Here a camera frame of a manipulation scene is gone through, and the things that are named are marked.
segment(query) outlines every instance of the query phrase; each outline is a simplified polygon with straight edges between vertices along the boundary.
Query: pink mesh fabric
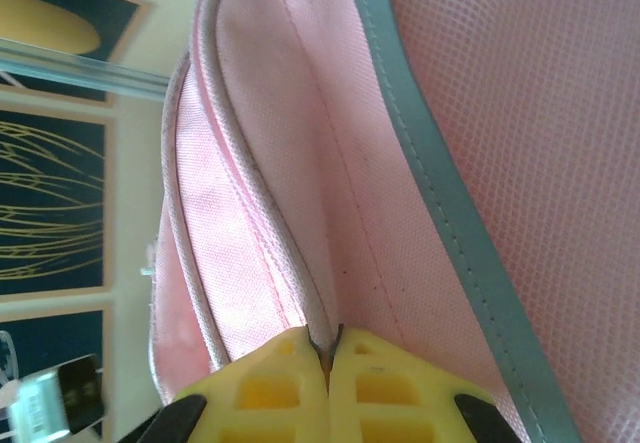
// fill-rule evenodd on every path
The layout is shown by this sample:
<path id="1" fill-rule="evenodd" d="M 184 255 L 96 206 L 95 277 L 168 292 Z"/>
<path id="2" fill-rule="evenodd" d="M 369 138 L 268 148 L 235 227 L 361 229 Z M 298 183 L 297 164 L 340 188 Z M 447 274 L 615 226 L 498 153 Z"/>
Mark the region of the pink mesh fabric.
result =
<path id="1" fill-rule="evenodd" d="M 393 2 L 585 441 L 640 441 L 640 0 Z M 329 321 L 479 383 L 522 434 L 396 140 L 353 1 L 202 0 L 196 22 L 165 135 L 179 235 L 157 255 L 152 366 L 165 399 L 317 323 L 301 297 L 312 287 Z M 266 221 L 274 208 L 279 230 Z M 204 341 L 177 337 L 175 318 Z M 192 351 L 188 378 L 180 348 Z"/>
<path id="2" fill-rule="evenodd" d="M 585 441 L 640 441 L 640 0 L 393 0 Z"/>

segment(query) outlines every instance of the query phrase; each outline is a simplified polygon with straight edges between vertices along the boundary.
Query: framed picture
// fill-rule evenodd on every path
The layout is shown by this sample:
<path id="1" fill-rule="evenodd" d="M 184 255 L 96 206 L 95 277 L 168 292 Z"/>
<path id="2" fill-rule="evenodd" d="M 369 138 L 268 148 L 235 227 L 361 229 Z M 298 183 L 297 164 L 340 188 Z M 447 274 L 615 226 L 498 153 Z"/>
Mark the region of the framed picture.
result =
<path id="1" fill-rule="evenodd" d="M 108 405 L 112 351 L 112 315 L 107 305 L 0 316 L 0 386 L 92 354 L 100 368 Z M 113 441 L 109 415 L 93 429 L 103 441 Z M 0 420 L 0 435 L 9 431 L 8 421 Z"/>
<path id="2" fill-rule="evenodd" d="M 110 286 L 110 128 L 0 104 L 0 301 Z"/>
<path id="3" fill-rule="evenodd" d="M 0 37 L 100 61 L 123 53 L 147 12 L 137 0 L 0 0 L 1 7 L 11 11 L 0 18 Z M 30 31 L 34 26 L 42 31 Z M 0 72 L 2 89 L 109 104 L 104 91 L 6 72 Z"/>

